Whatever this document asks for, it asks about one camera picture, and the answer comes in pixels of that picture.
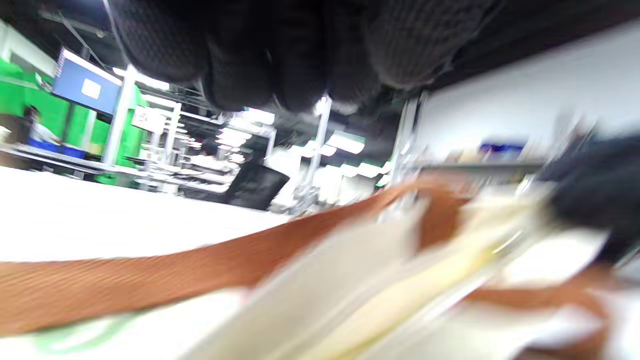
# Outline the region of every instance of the green panel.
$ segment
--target green panel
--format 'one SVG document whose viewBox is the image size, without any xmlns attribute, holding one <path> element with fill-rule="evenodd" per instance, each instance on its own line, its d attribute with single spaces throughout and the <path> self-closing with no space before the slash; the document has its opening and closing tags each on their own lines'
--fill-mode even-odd
<svg viewBox="0 0 640 360">
<path fill-rule="evenodd" d="M 25 87 L 11 84 L 12 79 L 22 80 L 23 71 L 18 65 L 0 59 L 0 114 L 22 116 L 24 111 Z"/>
<path fill-rule="evenodd" d="M 16 79 L 38 85 L 34 73 L 25 73 L 18 65 L 0 60 L 0 80 Z M 51 82 L 52 79 L 42 76 L 44 81 Z M 148 106 L 146 100 L 142 98 L 139 88 L 134 89 L 135 96 L 129 104 L 129 114 L 127 122 L 122 132 L 120 149 L 118 151 L 117 165 L 134 167 L 135 164 L 126 160 L 126 156 L 137 157 L 140 155 L 141 145 L 146 139 L 147 132 L 131 125 L 131 120 L 138 105 Z M 0 81 L 0 113 L 12 115 L 22 115 L 26 106 L 33 105 L 40 110 L 40 123 L 51 130 L 56 136 L 61 137 L 65 127 L 65 120 L 70 106 L 74 107 L 74 113 L 70 119 L 67 133 L 67 142 L 70 145 L 82 146 L 84 127 L 89 115 L 89 109 L 80 105 L 71 105 L 68 101 L 53 96 L 40 88 L 28 88 L 14 85 L 7 81 Z M 109 124 L 96 120 L 91 136 L 90 152 L 102 155 L 109 136 Z M 117 177 L 103 176 L 100 181 L 108 184 L 116 184 Z"/>
</svg>

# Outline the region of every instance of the blue monitor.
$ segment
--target blue monitor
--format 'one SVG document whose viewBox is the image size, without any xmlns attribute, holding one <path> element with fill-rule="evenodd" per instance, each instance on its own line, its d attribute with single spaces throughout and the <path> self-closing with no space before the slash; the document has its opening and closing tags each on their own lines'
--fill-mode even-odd
<svg viewBox="0 0 640 360">
<path fill-rule="evenodd" d="M 95 111 L 113 115 L 122 80 L 63 48 L 52 94 Z"/>
</svg>

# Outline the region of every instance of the ceiling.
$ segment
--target ceiling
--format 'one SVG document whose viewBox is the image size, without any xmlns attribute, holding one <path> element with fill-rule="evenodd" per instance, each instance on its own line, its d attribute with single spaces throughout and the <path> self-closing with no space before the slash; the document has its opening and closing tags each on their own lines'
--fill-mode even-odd
<svg viewBox="0 0 640 360">
<path fill-rule="evenodd" d="M 497 4 L 499 11 L 494 18 L 456 53 L 452 66 L 423 89 L 438 90 L 640 17 L 640 1 L 637 0 L 503 0 Z M 57 58 L 61 46 L 80 53 L 83 47 L 80 37 L 93 51 L 91 61 L 96 65 L 107 69 L 126 67 L 102 0 L 2 1 L 0 17 L 53 58 Z M 141 89 L 183 102 L 183 111 L 207 116 L 214 113 L 195 88 L 172 85 L 168 92 L 145 86 Z M 354 115 L 332 112 L 328 135 L 335 129 L 344 130 L 365 137 L 366 146 L 358 155 L 338 150 L 334 156 L 323 156 L 323 163 L 386 161 L 393 149 L 404 101 L 423 89 L 385 89 Z M 276 143 L 304 144 L 315 136 L 318 118 L 312 114 L 264 110 L 276 113 Z M 211 136 L 217 130 L 217 126 L 203 120 L 183 118 L 182 121 L 191 136 L 197 138 Z"/>
</svg>

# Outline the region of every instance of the desk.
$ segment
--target desk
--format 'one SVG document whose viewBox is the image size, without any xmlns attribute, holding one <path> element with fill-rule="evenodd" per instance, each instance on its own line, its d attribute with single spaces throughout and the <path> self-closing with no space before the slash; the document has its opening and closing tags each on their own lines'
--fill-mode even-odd
<svg viewBox="0 0 640 360">
<path fill-rule="evenodd" d="M 14 168 L 0 167 L 0 179 L 0 199 L 7 210 L 0 225 L 4 240 L 0 261 L 169 254 L 238 238 L 290 219 Z"/>
<path fill-rule="evenodd" d="M 47 150 L 38 149 L 33 146 L 16 144 L 16 145 L 0 145 L 0 151 L 21 158 L 27 158 L 35 160 L 40 163 L 56 165 L 60 167 L 70 168 L 75 171 L 84 172 L 85 174 L 104 174 L 106 169 L 102 163 L 94 161 L 82 160 L 67 156 L 64 154 L 58 154 L 57 152 L 51 152 Z"/>
</svg>

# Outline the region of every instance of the gloved hand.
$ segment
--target gloved hand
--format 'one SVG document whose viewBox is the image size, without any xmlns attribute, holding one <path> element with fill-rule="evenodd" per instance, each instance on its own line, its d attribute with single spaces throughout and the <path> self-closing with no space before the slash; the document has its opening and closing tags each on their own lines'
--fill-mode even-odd
<svg viewBox="0 0 640 360">
<path fill-rule="evenodd" d="M 431 80 L 494 0 L 105 0 L 142 73 L 197 83 L 217 109 L 274 98 L 307 111 L 325 93 L 358 105 L 382 84 Z"/>
</svg>

